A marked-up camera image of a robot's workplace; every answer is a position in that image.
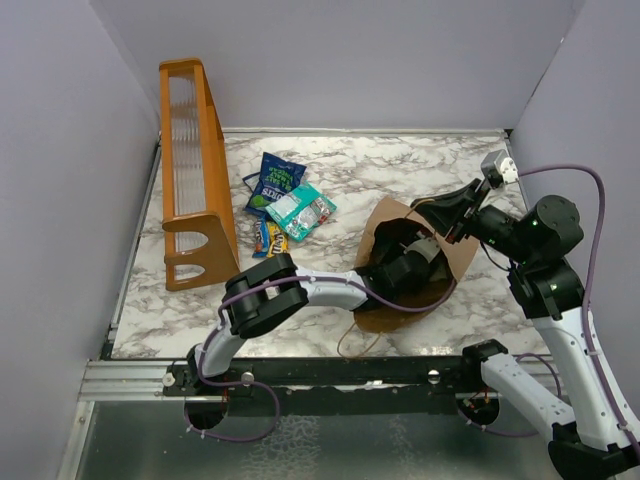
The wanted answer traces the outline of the orange wooden rack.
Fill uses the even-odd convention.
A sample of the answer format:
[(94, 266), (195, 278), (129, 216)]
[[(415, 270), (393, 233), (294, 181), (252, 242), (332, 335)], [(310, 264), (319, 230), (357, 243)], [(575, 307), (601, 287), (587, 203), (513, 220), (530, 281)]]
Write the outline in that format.
[(159, 65), (166, 289), (239, 272), (225, 139), (201, 60)]

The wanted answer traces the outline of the yellow M&M's packet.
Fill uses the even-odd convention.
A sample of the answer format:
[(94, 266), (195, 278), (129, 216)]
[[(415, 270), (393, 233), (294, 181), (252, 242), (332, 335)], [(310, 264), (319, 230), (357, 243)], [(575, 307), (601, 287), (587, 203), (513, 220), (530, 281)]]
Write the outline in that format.
[(278, 254), (288, 253), (289, 238), (286, 232), (273, 221), (268, 221), (266, 226), (268, 232), (267, 257), (272, 258)]

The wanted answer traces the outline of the green snack packet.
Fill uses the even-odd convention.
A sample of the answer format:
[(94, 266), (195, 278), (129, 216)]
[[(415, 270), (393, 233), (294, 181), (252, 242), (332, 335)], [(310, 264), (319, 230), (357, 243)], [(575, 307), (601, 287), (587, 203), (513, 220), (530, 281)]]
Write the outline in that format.
[(308, 182), (266, 206), (266, 212), (295, 242), (303, 241), (335, 211), (336, 205)]

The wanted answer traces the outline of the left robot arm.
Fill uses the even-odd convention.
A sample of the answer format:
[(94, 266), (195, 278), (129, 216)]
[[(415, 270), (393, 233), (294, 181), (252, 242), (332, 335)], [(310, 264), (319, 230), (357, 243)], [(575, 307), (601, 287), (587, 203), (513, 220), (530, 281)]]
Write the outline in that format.
[(289, 254), (264, 260), (226, 283), (217, 326), (187, 356), (186, 382), (199, 394), (214, 392), (246, 340), (273, 331), (307, 306), (357, 313), (390, 307), (411, 313), (399, 299), (420, 290), (429, 270), (430, 262), (415, 251), (344, 273), (299, 267)]

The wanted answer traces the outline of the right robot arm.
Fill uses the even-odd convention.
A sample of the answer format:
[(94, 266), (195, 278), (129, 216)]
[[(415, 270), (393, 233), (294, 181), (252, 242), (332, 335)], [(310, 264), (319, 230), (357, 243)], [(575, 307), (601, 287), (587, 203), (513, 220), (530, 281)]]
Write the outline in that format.
[(447, 242), (473, 237), (509, 259), (510, 291), (549, 349), (568, 399), (554, 396), (495, 340), (464, 349), (461, 383), (506, 398), (544, 438), (564, 479), (610, 479), (638, 466), (639, 420), (600, 349), (586, 290), (565, 259), (584, 237), (575, 204), (547, 195), (515, 218), (485, 205), (491, 187), (475, 179), (411, 207)]

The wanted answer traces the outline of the small blue candy bar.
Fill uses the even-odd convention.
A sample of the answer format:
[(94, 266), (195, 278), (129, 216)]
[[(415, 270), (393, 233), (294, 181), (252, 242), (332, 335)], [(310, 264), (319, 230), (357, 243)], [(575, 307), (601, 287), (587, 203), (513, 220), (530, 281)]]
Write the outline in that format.
[(269, 253), (270, 233), (268, 221), (265, 217), (258, 217), (253, 225), (254, 252), (253, 258), (265, 258)]

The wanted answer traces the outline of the blue Burts crisps packet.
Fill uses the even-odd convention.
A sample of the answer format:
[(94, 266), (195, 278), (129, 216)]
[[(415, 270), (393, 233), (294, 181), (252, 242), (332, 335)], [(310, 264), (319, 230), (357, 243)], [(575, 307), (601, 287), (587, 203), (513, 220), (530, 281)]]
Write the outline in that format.
[(301, 184), (306, 166), (264, 152), (258, 172), (260, 185), (254, 192), (250, 191), (251, 195), (244, 210), (260, 216), (266, 213), (267, 205), (279, 200)]

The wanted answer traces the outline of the dark blue snack packet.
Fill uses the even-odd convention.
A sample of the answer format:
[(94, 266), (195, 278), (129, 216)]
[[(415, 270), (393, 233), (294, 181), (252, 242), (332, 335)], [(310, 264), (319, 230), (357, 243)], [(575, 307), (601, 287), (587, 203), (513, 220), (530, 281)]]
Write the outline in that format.
[(260, 173), (255, 172), (251, 173), (242, 178), (244, 185), (251, 191), (254, 192), (256, 188), (260, 185)]

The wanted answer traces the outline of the brown paper bag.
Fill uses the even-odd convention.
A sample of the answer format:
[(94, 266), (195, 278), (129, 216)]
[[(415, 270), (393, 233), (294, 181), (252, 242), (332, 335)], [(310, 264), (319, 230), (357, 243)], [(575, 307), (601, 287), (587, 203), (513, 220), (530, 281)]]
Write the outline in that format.
[[(431, 262), (405, 248), (421, 238), (433, 237), (441, 252)], [(386, 334), (395, 333), (426, 319), (448, 300), (464, 278), (479, 248), (473, 239), (448, 243), (420, 215), (390, 197), (383, 198), (369, 216), (356, 253), (355, 269), (369, 282), (368, 288), (390, 301), (391, 307), (372, 299), (354, 311), (345, 331), (357, 329), (373, 334), (369, 345), (356, 351), (353, 345), (336, 352), (355, 359), (368, 354)]]

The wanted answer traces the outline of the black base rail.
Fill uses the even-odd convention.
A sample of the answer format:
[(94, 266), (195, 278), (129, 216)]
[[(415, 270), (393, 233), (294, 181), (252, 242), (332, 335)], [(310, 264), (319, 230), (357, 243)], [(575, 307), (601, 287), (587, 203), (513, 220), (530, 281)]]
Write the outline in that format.
[(170, 365), (164, 396), (193, 413), (230, 416), (453, 414), (465, 397), (490, 391), (461, 356), (236, 358), (203, 382), (193, 366)]

